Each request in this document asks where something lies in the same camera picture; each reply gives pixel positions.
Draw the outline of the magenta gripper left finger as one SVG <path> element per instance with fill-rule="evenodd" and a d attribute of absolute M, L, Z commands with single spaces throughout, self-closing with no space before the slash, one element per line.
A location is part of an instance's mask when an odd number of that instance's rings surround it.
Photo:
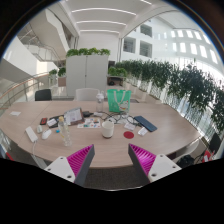
<path fill-rule="evenodd" d="M 59 156 L 45 171 L 83 186 L 94 155 L 94 145 L 91 144 L 68 157 Z"/>

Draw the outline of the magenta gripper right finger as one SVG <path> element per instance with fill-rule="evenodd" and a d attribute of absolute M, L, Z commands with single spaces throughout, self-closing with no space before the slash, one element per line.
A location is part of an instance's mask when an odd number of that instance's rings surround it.
<path fill-rule="evenodd" d="M 164 154 L 153 153 L 129 144 L 128 154 L 144 184 L 152 183 L 180 170 L 180 167 Z"/>

